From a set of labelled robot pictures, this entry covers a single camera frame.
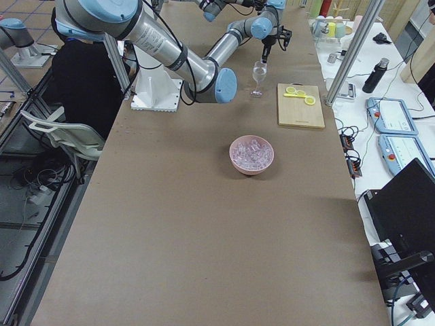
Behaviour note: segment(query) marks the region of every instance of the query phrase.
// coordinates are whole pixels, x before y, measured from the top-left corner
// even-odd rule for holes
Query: metal pole
[[[110,58],[112,65],[114,66],[116,77],[120,82],[121,91],[125,91],[130,84],[127,72],[124,68],[124,63],[121,60],[116,40],[107,33],[104,33],[104,45],[107,50],[107,55]],[[126,98],[130,97],[130,90],[126,93]]]
[[[362,44],[364,43],[367,34],[370,32],[370,29],[372,28],[372,25],[375,22],[376,17],[379,15],[384,3],[385,0],[371,0],[368,4],[366,13],[361,20],[360,26],[355,32],[355,36],[353,37],[353,41],[349,46],[343,63],[341,64],[340,69],[338,70],[334,81],[332,82],[328,95],[326,95],[325,104],[327,106],[331,107],[337,98],[338,91],[345,82],[346,77],[349,74],[353,63],[355,62],[358,52],[360,51]]]
[[[6,75],[20,89],[20,92],[27,94],[32,88],[27,80],[20,74],[18,69],[12,64],[5,52],[0,49],[0,67],[5,71]]]

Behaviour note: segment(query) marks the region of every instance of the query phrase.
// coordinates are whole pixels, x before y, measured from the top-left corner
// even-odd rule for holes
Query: wine glass
[[[257,61],[252,69],[252,78],[257,82],[256,89],[251,92],[251,97],[261,97],[260,83],[266,79],[267,64]]]

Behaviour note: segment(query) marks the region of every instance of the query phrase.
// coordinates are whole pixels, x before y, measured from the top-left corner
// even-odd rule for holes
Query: white table
[[[421,94],[418,85],[406,84],[401,80],[400,72],[405,67],[405,63],[400,65],[403,59],[394,44],[378,45],[372,40],[372,38],[378,33],[384,33],[387,35],[387,31],[379,22],[374,23],[348,76],[370,74],[373,67],[383,57],[389,59],[388,69],[391,70],[385,73],[372,94],[367,94],[362,91],[362,86],[364,85],[368,75],[348,78],[347,81],[356,86],[356,99],[354,101],[347,101],[338,98],[332,107],[335,117],[341,120],[344,123],[344,126],[357,126],[360,130],[363,130],[358,133],[353,143],[354,148],[360,153],[361,158],[364,157],[362,177],[355,180],[356,198],[359,198],[361,194],[368,189],[381,189],[389,180],[392,179],[392,175],[383,161],[377,143],[378,134],[377,132],[373,132],[373,125],[371,122],[367,124],[366,100],[370,97],[401,98],[405,101],[408,108],[421,110],[412,110],[411,115],[413,117],[434,115],[432,106],[429,104],[424,94]],[[317,43],[317,56],[321,64],[321,72],[324,78],[334,78],[341,63],[340,60],[337,60],[334,64],[328,63],[327,59],[329,55],[331,53],[340,52],[346,39],[350,39],[354,35],[354,33],[347,35],[341,39],[340,43],[330,43],[324,40]],[[435,118],[415,120],[415,124],[419,131],[419,138],[429,157],[435,157],[435,142],[433,141],[435,139]],[[341,122],[337,121],[337,126],[338,128],[342,127]],[[375,227],[372,224],[364,200],[360,200],[359,207],[367,239],[370,245],[374,245],[379,242],[379,238]],[[405,303],[410,298],[411,296],[403,297],[396,303],[394,310],[394,325],[397,325],[409,315],[410,310],[406,307]],[[435,325],[435,314],[431,312],[425,319],[411,319],[407,325],[433,326]]]

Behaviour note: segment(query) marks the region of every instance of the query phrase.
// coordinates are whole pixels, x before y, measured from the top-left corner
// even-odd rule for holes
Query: chair
[[[53,147],[63,146],[72,156],[77,178],[80,179],[80,161],[97,161],[103,150],[105,140],[93,128],[85,124],[68,124],[56,122],[64,113],[64,108],[59,107],[46,119],[35,117],[27,111],[20,112],[26,119],[32,121],[29,128],[47,134]]]

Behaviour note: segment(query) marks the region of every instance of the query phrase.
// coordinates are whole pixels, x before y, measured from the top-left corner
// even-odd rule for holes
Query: blue joint cap
[[[236,96],[237,77],[229,68],[222,68],[215,83],[215,98],[217,103],[229,103]]]
[[[5,29],[26,29],[26,26],[23,22],[17,18],[6,18],[0,20],[0,26]]]
[[[233,25],[234,25],[234,22],[228,24],[228,26],[226,27],[226,31],[228,32],[232,28]]]
[[[137,11],[137,2],[130,0],[78,0],[90,15],[108,23],[130,20]]]
[[[210,14],[209,12],[205,12],[204,18],[207,22],[213,22],[215,20],[216,16],[213,14]]]
[[[251,33],[256,39],[264,39],[272,31],[272,22],[265,18],[257,18],[251,25]]]
[[[77,27],[63,24],[62,22],[59,22],[56,20],[57,29],[60,34],[68,36],[68,37],[74,37],[78,39],[87,39],[89,41],[95,41],[95,42],[102,42],[104,41],[104,35],[103,34],[93,34],[88,33],[85,31],[82,31],[81,29],[78,29]]]
[[[273,7],[277,9],[284,9],[285,8],[285,0],[267,0],[267,5],[272,5]]]

